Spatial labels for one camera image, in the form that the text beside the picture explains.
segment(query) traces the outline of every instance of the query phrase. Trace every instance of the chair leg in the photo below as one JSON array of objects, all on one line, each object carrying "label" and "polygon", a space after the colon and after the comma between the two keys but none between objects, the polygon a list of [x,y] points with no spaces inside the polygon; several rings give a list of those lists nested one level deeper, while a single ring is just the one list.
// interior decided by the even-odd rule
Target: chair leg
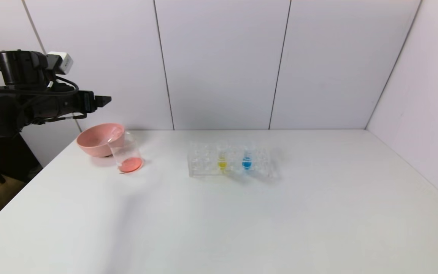
[{"label": "chair leg", "polygon": [[6,182],[5,177],[0,174],[0,184],[4,184]]}]

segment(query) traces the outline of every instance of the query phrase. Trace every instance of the pink bowl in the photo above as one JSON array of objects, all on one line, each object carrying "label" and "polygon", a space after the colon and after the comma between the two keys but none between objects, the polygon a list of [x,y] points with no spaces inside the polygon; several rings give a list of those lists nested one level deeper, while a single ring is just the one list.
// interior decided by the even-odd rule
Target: pink bowl
[{"label": "pink bowl", "polygon": [[77,137],[77,145],[92,157],[106,157],[111,153],[107,141],[116,134],[115,138],[120,137],[125,127],[116,123],[106,123],[84,130]]}]

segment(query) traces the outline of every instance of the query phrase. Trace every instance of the glass beaker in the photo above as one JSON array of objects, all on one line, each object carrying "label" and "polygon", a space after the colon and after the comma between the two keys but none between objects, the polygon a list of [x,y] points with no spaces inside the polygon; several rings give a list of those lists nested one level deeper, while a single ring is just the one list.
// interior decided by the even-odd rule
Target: glass beaker
[{"label": "glass beaker", "polygon": [[120,137],[108,142],[108,146],[121,172],[132,172],[143,166],[138,142],[132,133],[123,132]]}]

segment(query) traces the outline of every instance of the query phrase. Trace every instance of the blue liquid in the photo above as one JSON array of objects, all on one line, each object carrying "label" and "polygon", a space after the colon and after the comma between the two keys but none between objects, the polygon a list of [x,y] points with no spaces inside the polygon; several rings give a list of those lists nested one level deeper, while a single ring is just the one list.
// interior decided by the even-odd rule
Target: blue liquid
[{"label": "blue liquid", "polygon": [[245,170],[249,170],[249,169],[251,168],[251,165],[252,165],[252,163],[251,163],[251,157],[247,157],[247,156],[245,156],[245,157],[243,158],[243,168],[244,168]]}]

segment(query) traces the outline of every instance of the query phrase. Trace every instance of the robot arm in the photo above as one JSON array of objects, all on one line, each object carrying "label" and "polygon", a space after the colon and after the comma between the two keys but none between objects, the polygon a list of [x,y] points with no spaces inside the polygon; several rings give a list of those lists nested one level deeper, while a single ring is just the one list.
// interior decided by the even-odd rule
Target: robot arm
[{"label": "robot arm", "polygon": [[[109,96],[94,96],[56,76],[68,73],[72,63],[65,53],[0,51],[0,71],[6,84],[0,87],[0,137],[12,137],[30,124],[86,118],[87,113],[111,101]],[[71,113],[80,115],[63,117]]]}]

